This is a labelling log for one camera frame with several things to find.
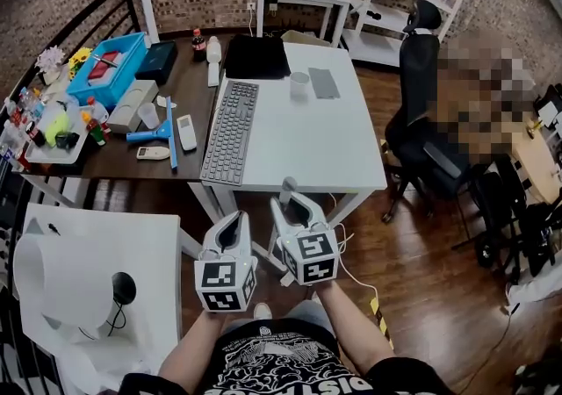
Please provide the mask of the black round device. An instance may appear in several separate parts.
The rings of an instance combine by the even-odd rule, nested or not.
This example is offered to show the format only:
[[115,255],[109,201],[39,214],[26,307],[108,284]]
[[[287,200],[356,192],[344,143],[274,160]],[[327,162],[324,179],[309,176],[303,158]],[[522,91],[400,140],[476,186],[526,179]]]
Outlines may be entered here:
[[117,272],[112,276],[113,299],[119,305],[130,305],[136,298],[136,285],[126,272]]

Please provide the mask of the white bottle orange cap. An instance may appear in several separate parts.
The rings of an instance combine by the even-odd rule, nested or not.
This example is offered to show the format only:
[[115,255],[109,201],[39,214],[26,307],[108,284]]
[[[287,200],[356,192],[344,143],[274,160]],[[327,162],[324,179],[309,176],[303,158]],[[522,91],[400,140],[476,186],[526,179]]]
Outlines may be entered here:
[[109,112],[106,110],[106,108],[93,96],[88,97],[87,103],[92,109],[93,118],[100,124],[102,130],[106,133],[110,132],[111,129],[107,125]]

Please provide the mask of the person's left forearm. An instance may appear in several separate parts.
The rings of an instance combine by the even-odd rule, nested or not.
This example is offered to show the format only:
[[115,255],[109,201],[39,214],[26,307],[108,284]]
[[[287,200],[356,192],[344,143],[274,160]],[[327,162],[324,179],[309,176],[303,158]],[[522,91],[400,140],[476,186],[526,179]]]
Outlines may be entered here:
[[203,311],[163,361],[158,375],[194,392],[209,365],[226,318],[224,313]]

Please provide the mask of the red box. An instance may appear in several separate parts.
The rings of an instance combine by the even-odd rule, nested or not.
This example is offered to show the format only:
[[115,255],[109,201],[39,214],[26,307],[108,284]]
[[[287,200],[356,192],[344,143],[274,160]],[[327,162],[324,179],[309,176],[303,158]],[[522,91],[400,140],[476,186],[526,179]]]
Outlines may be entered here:
[[101,78],[110,68],[116,68],[118,66],[117,59],[119,58],[118,51],[111,51],[104,53],[103,55],[94,55],[93,59],[96,62],[93,69],[88,75],[89,80]]

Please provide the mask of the round wooden table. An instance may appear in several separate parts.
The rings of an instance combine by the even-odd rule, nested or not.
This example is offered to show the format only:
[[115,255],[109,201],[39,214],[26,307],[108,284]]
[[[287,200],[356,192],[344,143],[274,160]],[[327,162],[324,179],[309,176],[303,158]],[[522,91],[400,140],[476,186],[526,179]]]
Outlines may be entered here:
[[560,167],[541,132],[536,130],[530,137],[524,126],[512,133],[512,154],[520,162],[523,176],[530,180],[533,197],[541,202],[554,203],[562,188]]

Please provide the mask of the clear plastic cup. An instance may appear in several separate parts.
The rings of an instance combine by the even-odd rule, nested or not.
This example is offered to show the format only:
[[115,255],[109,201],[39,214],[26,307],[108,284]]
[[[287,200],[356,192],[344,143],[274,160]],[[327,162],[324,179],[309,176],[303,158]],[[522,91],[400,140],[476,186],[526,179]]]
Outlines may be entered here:
[[140,105],[137,114],[148,129],[154,130],[160,125],[160,119],[153,103]]
[[310,82],[308,74],[293,72],[290,74],[290,97],[294,100],[306,99],[307,88]]

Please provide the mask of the black folding chair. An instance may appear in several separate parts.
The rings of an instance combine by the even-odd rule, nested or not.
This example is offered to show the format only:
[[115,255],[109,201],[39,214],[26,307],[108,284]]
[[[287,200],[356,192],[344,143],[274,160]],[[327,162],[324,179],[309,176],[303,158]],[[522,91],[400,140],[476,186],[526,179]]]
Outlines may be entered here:
[[554,202],[530,205],[525,193],[530,184],[520,180],[509,156],[498,155],[494,164],[495,172],[486,172],[469,185],[486,229],[452,248],[472,244],[480,267],[497,266],[502,273],[510,269],[509,283],[517,285],[522,256],[534,277],[546,263],[556,262],[550,236],[562,230],[562,187]]

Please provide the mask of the black office chair with headrest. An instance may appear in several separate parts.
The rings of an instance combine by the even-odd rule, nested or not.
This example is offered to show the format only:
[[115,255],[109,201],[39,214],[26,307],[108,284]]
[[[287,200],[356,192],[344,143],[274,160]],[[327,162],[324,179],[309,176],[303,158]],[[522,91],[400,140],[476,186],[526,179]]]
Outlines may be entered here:
[[381,217],[389,223],[398,201],[409,184],[413,185],[425,204],[427,214],[434,212],[429,188],[442,198],[454,198],[469,178],[471,165],[450,142],[446,133],[438,131],[429,119],[429,102],[437,96],[437,59],[440,40],[432,32],[442,23],[440,11],[427,0],[416,0],[402,32],[405,38],[399,51],[401,106],[385,128],[385,147],[399,165],[386,164],[385,171],[396,176],[400,185],[390,207]]

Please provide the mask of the person's black printed shirt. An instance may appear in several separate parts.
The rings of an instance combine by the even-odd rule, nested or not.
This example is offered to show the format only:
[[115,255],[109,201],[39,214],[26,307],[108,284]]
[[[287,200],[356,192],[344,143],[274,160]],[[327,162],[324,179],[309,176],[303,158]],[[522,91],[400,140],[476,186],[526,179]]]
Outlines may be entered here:
[[127,374],[118,395],[455,395],[428,364],[385,359],[358,376],[324,327],[258,320],[221,336],[193,393],[162,377]]

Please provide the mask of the white desk with lamp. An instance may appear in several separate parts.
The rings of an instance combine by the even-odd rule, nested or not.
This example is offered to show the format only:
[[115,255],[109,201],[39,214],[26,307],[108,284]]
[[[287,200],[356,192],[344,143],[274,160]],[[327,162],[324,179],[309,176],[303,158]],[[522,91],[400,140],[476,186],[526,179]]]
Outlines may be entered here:
[[38,204],[28,206],[24,229],[31,218],[39,221],[44,234],[89,236],[109,243],[137,293],[125,306],[125,328],[107,336],[108,328],[102,327],[92,339],[78,327],[47,319],[18,295],[24,333],[54,356],[63,381],[86,395],[117,390],[132,371],[155,374],[182,332],[181,256],[195,255],[199,249],[180,227],[180,219]]

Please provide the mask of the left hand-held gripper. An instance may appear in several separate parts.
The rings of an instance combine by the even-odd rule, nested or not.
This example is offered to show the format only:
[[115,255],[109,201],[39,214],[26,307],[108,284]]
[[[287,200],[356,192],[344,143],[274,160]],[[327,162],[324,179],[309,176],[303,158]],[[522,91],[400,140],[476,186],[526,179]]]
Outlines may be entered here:
[[195,289],[207,312],[246,312],[256,288],[257,258],[251,249],[249,216],[228,214],[205,234],[203,247],[242,257],[195,261]]

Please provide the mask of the white desk with keyboard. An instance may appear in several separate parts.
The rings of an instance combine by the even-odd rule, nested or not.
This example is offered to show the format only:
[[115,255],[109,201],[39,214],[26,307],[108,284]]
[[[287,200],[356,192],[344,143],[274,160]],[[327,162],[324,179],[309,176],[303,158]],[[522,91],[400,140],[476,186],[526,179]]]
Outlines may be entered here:
[[336,226],[375,190],[387,186],[378,140],[349,53],[341,48],[288,43],[291,71],[326,69],[340,96],[319,99],[313,87],[290,96],[290,80],[259,80],[245,168],[238,186],[204,181],[196,196],[218,222],[237,211],[237,191],[279,192],[291,176],[305,193],[343,196],[327,216]]

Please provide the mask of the person's right forearm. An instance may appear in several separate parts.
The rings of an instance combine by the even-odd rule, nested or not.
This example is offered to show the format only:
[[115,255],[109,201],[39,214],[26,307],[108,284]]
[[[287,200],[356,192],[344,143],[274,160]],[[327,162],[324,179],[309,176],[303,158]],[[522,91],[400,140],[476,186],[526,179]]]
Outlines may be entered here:
[[366,374],[375,364],[395,357],[378,326],[368,319],[335,280],[316,284],[315,290],[342,350],[361,374]]

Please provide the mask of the white table lamp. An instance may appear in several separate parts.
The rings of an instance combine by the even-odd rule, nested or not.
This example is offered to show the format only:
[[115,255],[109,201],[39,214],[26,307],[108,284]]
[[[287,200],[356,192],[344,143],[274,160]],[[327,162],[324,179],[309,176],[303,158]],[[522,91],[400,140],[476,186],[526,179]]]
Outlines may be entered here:
[[113,299],[112,276],[122,272],[109,243],[89,236],[23,234],[15,247],[14,282],[21,302],[49,320],[78,327],[88,338],[125,328],[125,305]]

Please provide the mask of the white tray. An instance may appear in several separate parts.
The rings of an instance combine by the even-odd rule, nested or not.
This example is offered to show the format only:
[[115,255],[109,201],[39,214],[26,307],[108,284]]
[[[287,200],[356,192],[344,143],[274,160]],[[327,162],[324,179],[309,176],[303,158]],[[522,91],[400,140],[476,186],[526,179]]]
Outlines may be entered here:
[[54,120],[58,113],[65,111],[70,119],[67,133],[75,133],[78,139],[73,147],[50,147],[47,142],[39,147],[32,142],[25,152],[25,158],[30,163],[36,164],[63,164],[69,165],[76,162],[85,140],[88,137],[86,125],[82,120],[80,109],[75,104],[68,104],[66,108],[60,102],[50,103],[42,114],[38,123],[38,129],[43,133],[47,126]]

